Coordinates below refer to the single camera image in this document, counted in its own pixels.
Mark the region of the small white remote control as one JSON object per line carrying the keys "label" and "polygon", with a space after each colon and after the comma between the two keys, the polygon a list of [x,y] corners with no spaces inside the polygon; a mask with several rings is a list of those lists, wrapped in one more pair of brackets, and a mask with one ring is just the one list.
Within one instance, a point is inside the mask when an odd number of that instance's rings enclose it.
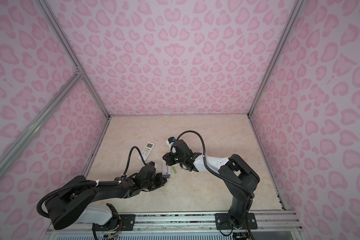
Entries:
{"label": "small white remote control", "polygon": [[171,178],[172,169],[170,166],[168,166],[165,162],[162,164],[162,175],[165,179]]}

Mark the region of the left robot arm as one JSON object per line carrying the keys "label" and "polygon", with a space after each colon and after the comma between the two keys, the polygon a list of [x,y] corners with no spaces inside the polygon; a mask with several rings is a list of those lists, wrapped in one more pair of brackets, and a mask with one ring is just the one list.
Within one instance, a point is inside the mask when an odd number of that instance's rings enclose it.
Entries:
{"label": "left robot arm", "polygon": [[37,212],[51,220],[55,230],[75,223],[90,223],[95,230],[120,230],[122,219],[116,207],[94,203],[108,199],[128,199],[140,192],[152,192],[163,187],[167,179],[147,164],[138,173],[115,178],[113,181],[92,181],[85,176],[73,178],[63,187],[45,195],[36,206]]}

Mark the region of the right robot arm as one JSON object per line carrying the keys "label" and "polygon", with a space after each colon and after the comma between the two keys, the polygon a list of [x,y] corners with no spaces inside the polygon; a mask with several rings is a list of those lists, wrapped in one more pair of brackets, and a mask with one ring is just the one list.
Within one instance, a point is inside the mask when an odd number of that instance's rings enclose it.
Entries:
{"label": "right robot arm", "polygon": [[167,139],[170,151],[163,156],[168,166],[180,165],[189,172],[209,172],[224,181],[233,196],[228,210],[229,222],[235,229],[249,227],[249,211],[254,200],[260,177],[239,156],[215,158],[206,155],[206,146],[202,142],[202,152],[193,152],[184,140],[174,137]]}

